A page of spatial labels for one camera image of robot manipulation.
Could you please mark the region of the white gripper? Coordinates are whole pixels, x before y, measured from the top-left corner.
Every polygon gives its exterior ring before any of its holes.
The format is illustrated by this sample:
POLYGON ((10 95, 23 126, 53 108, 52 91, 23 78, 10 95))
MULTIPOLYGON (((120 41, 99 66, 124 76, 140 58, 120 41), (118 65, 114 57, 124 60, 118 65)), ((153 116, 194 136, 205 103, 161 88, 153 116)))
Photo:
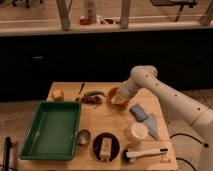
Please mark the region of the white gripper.
POLYGON ((140 86, 134 80, 128 79, 121 84, 117 94, 112 97, 111 103, 124 104, 127 102, 127 99, 133 98, 139 90, 140 86))

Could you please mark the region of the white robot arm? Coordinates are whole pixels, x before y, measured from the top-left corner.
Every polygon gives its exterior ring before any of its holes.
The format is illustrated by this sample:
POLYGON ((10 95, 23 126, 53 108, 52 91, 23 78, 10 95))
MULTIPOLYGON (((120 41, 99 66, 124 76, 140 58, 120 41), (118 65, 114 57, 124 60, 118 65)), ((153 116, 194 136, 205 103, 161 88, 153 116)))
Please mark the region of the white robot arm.
POLYGON ((204 140, 197 171, 213 171, 213 109, 193 100, 157 79, 154 66, 135 66, 130 77, 118 88, 111 103, 122 105, 146 88, 161 101, 180 113, 185 122, 204 140))

